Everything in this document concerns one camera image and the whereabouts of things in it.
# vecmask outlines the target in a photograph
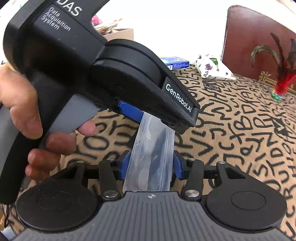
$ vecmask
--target transparent plastic case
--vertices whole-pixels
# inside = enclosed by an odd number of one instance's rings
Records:
[[[159,118],[144,113],[133,146],[123,192],[169,191],[175,132]]]

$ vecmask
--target finger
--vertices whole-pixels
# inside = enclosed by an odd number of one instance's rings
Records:
[[[46,147],[48,150],[63,155],[70,155],[74,152],[76,146],[76,134],[65,134],[62,132],[55,132],[46,139]]]
[[[60,154],[52,153],[46,150],[33,149],[28,155],[29,165],[33,169],[40,171],[51,171],[58,164],[61,159]]]
[[[87,122],[85,122],[84,124],[82,124],[79,128],[78,131],[87,136],[90,137],[92,135],[94,135],[95,131],[96,131],[96,125],[92,120],[88,120]]]
[[[42,125],[38,111],[37,92],[22,75],[0,67],[0,102],[10,108],[14,125],[30,139],[42,136]]]
[[[49,171],[40,171],[32,168],[32,166],[30,165],[27,165],[25,172],[29,178],[35,181],[43,181],[44,179],[49,177]]]

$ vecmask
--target brown chair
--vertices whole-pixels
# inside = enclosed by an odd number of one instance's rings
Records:
[[[291,47],[290,39],[296,39],[296,33],[256,11],[231,6],[227,14],[222,62],[235,74],[275,84],[277,69],[269,53],[258,53],[254,67],[251,63],[251,52],[257,45],[269,45],[279,54],[271,32],[279,37],[286,57]]]

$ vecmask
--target gray ribbed plate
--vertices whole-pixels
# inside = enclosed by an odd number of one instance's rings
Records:
[[[43,234],[26,229],[14,241],[290,241],[278,229],[258,234],[228,230],[212,221],[200,203],[177,192],[127,192],[106,202],[86,225],[71,232]]]

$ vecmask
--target white wall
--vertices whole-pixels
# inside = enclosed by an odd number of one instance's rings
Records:
[[[135,41],[158,56],[178,56],[193,62],[198,53],[221,56],[231,5],[253,9],[296,32],[296,15],[276,0],[110,0],[98,16],[104,21],[123,17],[118,28],[134,28]],[[17,7],[9,9],[0,10],[1,42]]]

